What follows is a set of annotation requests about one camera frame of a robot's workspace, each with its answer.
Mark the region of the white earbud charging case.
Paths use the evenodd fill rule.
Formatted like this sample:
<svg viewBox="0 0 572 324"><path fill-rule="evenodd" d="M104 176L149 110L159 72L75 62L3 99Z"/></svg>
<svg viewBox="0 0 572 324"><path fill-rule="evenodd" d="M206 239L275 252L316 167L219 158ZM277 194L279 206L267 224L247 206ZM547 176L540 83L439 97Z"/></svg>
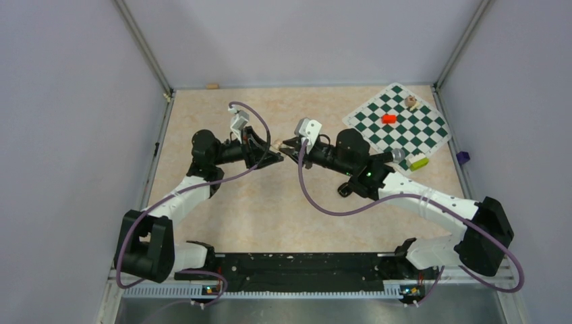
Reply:
<svg viewBox="0 0 572 324"><path fill-rule="evenodd" d="M282 146L283 146L283 142L281 140L276 140L272 143L272 148L275 151L280 151Z"/></svg>

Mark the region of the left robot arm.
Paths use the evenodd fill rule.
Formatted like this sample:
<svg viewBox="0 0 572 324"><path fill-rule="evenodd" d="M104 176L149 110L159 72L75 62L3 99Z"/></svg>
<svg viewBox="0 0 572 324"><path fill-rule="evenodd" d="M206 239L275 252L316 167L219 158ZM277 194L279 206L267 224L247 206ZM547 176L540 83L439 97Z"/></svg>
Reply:
<svg viewBox="0 0 572 324"><path fill-rule="evenodd" d="M217 268L212 247L200 242L177 247L174 229L228 182L221 165L243 161L247 171L254 171L283 160L250 126L224 142L210 130L197 131L192 137L192 162L179 185L146 209L129 210L123 216L114 257L116 279L127 273L161 283L187 269L200 279L212 277Z"/></svg>

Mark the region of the black earbud case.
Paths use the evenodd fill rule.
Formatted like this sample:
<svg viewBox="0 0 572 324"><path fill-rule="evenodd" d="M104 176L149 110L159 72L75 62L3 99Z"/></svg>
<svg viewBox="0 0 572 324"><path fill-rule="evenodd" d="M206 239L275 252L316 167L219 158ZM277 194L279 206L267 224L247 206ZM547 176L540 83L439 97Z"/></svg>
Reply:
<svg viewBox="0 0 572 324"><path fill-rule="evenodd" d="M342 184L338 187L337 192L341 197L346 198L352 194L352 189L347 184Z"/></svg>

